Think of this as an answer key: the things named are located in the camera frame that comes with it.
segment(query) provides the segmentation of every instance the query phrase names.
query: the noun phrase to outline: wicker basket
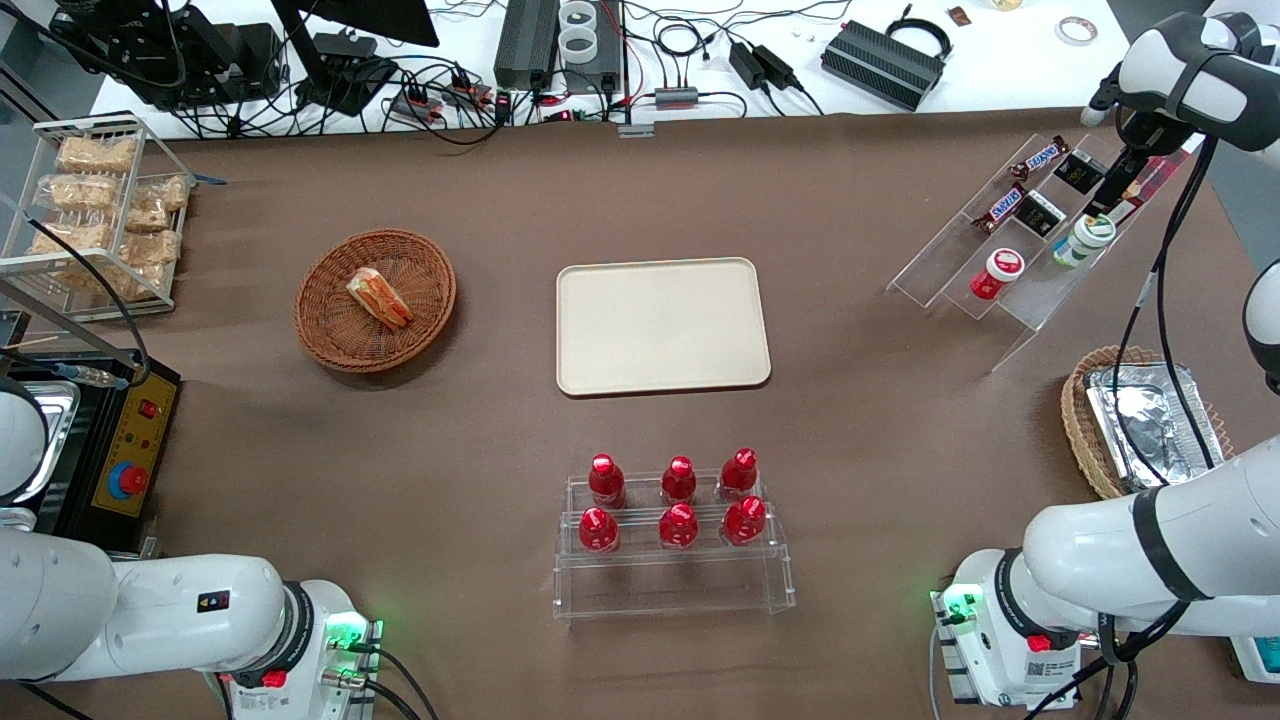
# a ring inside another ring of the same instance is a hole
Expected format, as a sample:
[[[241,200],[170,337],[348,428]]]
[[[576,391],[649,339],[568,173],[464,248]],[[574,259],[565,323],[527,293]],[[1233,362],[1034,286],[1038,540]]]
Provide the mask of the wicker basket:
[[[357,268],[378,269],[413,311],[393,331],[347,292]],[[448,322],[457,296],[453,266],[430,240],[399,229],[349,237],[307,272],[293,302],[298,342],[321,365],[344,373],[376,373],[421,352]]]
[[[1066,428],[1068,439],[1071,441],[1071,452],[1075,454],[1080,471],[1103,500],[1126,493],[1115,468],[1111,466],[1111,452],[1107,450],[1102,430],[1098,429],[1093,406],[1089,405],[1089,398],[1084,393],[1084,375],[1100,368],[1115,365],[1119,350],[1119,346],[1112,345],[1085,355],[1062,384],[1062,425]],[[1160,360],[1160,354],[1140,347],[1129,347],[1124,354],[1125,363],[1157,363]],[[1204,402],[1204,411],[1217,434],[1219,445],[1222,446],[1222,457],[1231,457],[1234,451],[1222,430],[1222,419],[1217,416],[1208,402]]]

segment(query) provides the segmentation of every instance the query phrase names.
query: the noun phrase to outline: computer monitor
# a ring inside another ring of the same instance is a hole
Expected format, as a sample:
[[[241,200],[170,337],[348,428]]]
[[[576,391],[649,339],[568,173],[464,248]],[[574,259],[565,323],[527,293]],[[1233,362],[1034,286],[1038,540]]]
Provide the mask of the computer monitor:
[[[323,55],[307,32],[303,13],[403,42],[440,44],[424,0],[271,0],[284,23],[284,37],[307,70],[298,83],[298,105],[315,104],[344,115],[358,115],[399,69],[385,58]]]

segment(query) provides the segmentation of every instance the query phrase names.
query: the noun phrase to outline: red cable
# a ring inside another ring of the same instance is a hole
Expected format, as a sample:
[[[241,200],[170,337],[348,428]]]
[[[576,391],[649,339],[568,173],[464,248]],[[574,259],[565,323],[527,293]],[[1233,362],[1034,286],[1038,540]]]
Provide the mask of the red cable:
[[[618,20],[613,18],[613,10],[609,9],[608,3],[600,3],[600,6],[604,8],[604,14],[609,17],[609,23],[613,26],[613,31],[617,32],[618,37],[622,38],[622,45],[625,45],[627,51],[631,53],[631,56],[636,59],[636,68],[640,70],[640,86],[636,87],[635,95],[627,95],[626,97],[618,101],[620,105],[626,106],[630,105],[631,100],[636,95],[640,95],[640,91],[644,90],[644,63],[640,61],[640,55],[636,54],[634,47],[631,47],[631,41],[627,40],[627,36],[622,32],[622,27],[618,26]]]

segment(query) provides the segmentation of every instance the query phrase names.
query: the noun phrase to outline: acrylic display stand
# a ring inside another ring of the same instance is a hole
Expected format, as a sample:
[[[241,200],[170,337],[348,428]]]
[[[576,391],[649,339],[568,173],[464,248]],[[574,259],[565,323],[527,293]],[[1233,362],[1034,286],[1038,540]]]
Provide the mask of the acrylic display stand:
[[[81,255],[88,259],[95,268],[114,283],[141,288],[134,297],[124,297],[124,306],[132,315],[146,313],[166,313],[173,310],[173,275],[177,260],[164,265],[159,282],[152,282],[141,275],[138,268],[129,265],[122,258],[120,250],[124,245],[127,223],[115,222],[113,218],[127,217],[132,208],[133,193],[140,184],[164,183],[169,178],[182,177],[189,191],[196,186],[196,176],[173,154],[173,150],[156,135],[129,113],[118,113],[105,117],[81,118],[73,120],[55,120],[37,123],[32,126],[40,142],[36,145],[36,154],[31,160],[27,172],[27,181],[19,202],[20,209],[14,213],[9,227],[9,234],[4,246],[0,247],[0,275],[18,287],[20,292],[35,300],[56,307],[68,318],[84,323],[90,320],[102,320],[119,318],[120,310],[111,301],[110,296],[96,286],[86,290],[77,284],[64,282],[69,265],[74,265],[67,252],[50,252],[45,255],[28,255],[37,232],[27,224],[24,214],[32,214],[37,220],[50,224],[84,225],[105,223],[113,227],[110,247],[90,247],[81,250]],[[92,173],[111,176],[120,182],[113,208],[109,210],[77,210],[61,211],[49,210],[35,205],[37,182],[44,174],[56,173],[55,158],[63,141],[72,136],[91,137],[95,140],[119,140],[132,137],[137,141],[133,163],[127,173]],[[148,145],[160,152],[154,152],[157,160],[156,168],[142,173],[143,156],[147,155]],[[155,172],[160,167],[164,172]],[[169,229],[174,231],[182,242],[182,228],[187,219],[187,208],[182,206],[175,213],[169,214]]]
[[[728,503],[714,497],[719,469],[700,469],[694,512],[698,539],[685,550],[666,550],[658,519],[667,510],[660,496],[662,473],[627,477],[627,506],[609,512],[618,521],[616,552],[588,552],[577,538],[582,511],[591,507],[586,477],[566,483],[566,510],[556,541],[554,616],[564,623],[589,618],[686,615],[719,610],[795,607],[791,553],[777,507],[768,502],[763,479],[754,493],[768,507],[764,532],[742,547],[719,538]]]
[[[932,307],[941,299],[945,299],[975,320],[987,318],[995,310],[997,314],[1009,315],[1021,324],[1021,334],[992,370],[1000,368],[1039,333],[1053,313],[1057,313],[1059,307],[1080,284],[1080,281],[1088,275],[1093,265],[1120,241],[1133,224],[1134,217],[1142,211],[1142,208],[1138,208],[1133,215],[1129,215],[1116,228],[1116,240],[1101,252],[1082,261],[1078,268],[1060,265],[1053,260],[1053,245],[1066,237],[1093,193],[1092,191],[1088,195],[1080,193],[1055,176],[1053,170],[1062,161],[1055,159],[1048,167],[1041,168],[1030,178],[1021,182],[1024,188],[1039,192],[1065,214],[1065,219],[1046,237],[1039,237],[1012,217],[997,227],[989,237],[973,227],[970,223],[991,209],[1012,187],[1015,178],[1009,174],[1009,167],[1034,155],[1050,142],[1051,138],[1033,135],[1018,152],[1000,167],[996,174],[987,181],[987,184],[951,218],[951,222],[943,225],[938,234],[933,236],[933,240],[902,268],[897,277],[890,281],[886,288],[901,291],[922,307]],[[1085,135],[1078,143],[1073,143],[1073,147],[1078,147],[1107,167],[1119,155],[1119,150],[1092,135]],[[1001,290],[996,300],[982,300],[969,290],[969,281],[982,270],[987,258],[997,247],[1016,250],[1027,261],[1027,269],[1014,283]]]

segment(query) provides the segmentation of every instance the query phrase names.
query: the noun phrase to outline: yellow control panel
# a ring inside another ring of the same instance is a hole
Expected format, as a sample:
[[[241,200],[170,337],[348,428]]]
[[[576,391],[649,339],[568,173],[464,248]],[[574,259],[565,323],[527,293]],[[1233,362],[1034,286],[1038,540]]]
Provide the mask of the yellow control panel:
[[[93,507],[129,518],[142,514],[142,502],[151,489],[151,474],[177,396],[177,386],[159,374],[129,388],[102,474],[93,489]]]

